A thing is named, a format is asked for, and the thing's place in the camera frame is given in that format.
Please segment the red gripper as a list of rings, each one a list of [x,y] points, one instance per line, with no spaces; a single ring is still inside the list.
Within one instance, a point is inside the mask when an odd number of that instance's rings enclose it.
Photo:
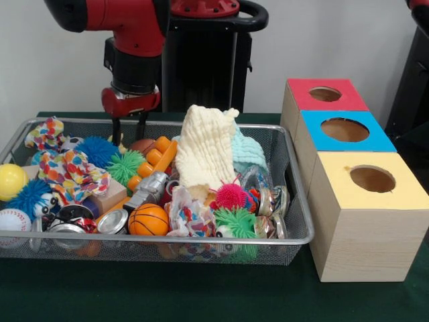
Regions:
[[[155,86],[154,91],[144,95],[122,93],[114,87],[105,88],[101,92],[102,106],[112,117],[112,143],[119,146],[121,143],[121,122],[118,117],[126,117],[133,113],[140,113],[136,127],[136,140],[142,140],[148,112],[155,109],[160,102],[160,91]]]

